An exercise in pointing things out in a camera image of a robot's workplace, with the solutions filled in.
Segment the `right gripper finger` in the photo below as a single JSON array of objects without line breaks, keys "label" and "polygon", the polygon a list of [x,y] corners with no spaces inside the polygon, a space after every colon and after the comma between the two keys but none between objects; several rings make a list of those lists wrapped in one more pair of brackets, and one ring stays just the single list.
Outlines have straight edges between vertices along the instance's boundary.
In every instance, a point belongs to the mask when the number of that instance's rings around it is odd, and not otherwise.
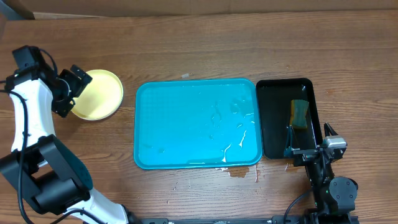
[{"label": "right gripper finger", "polygon": [[285,143],[284,155],[292,156],[294,151],[299,150],[299,144],[293,127],[290,125],[287,130],[287,140]]},{"label": "right gripper finger", "polygon": [[323,125],[324,127],[324,132],[325,132],[325,136],[337,136],[338,133],[331,127],[331,125],[329,123],[325,123]]}]

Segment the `green and yellow sponge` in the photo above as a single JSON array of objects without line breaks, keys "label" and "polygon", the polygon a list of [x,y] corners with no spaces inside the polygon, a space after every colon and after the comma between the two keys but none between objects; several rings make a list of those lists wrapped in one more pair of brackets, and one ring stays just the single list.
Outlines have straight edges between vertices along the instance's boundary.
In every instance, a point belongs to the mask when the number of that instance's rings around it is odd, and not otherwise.
[{"label": "green and yellow sponge", "polygon": [[296,129],[307,129],[308,106],[309,102],[306,100],[292,100],[290,102],[290,126]]}]

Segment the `yellow-green rimmed plate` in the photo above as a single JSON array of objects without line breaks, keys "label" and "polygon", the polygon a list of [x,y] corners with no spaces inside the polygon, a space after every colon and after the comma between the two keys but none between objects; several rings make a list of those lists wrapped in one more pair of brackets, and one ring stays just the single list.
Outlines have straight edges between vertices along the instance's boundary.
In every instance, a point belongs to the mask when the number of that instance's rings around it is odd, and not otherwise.
[{"label": "yellow-green rimmed plate", "polygon": [[124,89],[120,79],[107,70],[90,70],[92,81],[75,100],[72,113],[81,119],[97,121],[111,116],[121,105]]}]

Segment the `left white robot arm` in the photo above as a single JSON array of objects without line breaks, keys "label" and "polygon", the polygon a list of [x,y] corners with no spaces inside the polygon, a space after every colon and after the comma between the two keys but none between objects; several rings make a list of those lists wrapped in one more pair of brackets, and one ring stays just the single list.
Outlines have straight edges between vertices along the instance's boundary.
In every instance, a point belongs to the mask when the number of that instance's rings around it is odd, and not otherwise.
[{"label": "left white robot arm", "polygon": [[56,137],[52,115],[66,117],[92,78],[76,65],[59,72],[45,53],[29,45],[13,50],[18,68],[2,81],[16,127],[11,153],[1,158],[1,174],[17,191],[24,221],[31,223],[27,203],[41,215],[56,215],[57,223],[69,216],[83,223],[140,223],[93,187],[84,163]]}]

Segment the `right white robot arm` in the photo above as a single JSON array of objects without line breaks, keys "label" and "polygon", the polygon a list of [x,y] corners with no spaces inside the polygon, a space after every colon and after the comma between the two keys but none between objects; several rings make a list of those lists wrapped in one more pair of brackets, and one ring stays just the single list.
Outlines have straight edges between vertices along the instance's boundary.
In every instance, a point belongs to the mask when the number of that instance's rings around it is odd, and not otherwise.
[{"label": "right white robot arm", "polygon": [[347,177],[336,177],[332,163],[341,159],[347,142],[328,124],[324,124],[325,138],[315,149],[294,148],[295,132],[288,127],[284,155],[294,160],[294,166],[304,166],[310,179],[311,189],[295,199],[284,214],[287,221],[290,209],[302,198],[312,193],[315,208],[305,211],[299,223],[354,223],[358,219],[350,216],[355,210],[358,184]]}]

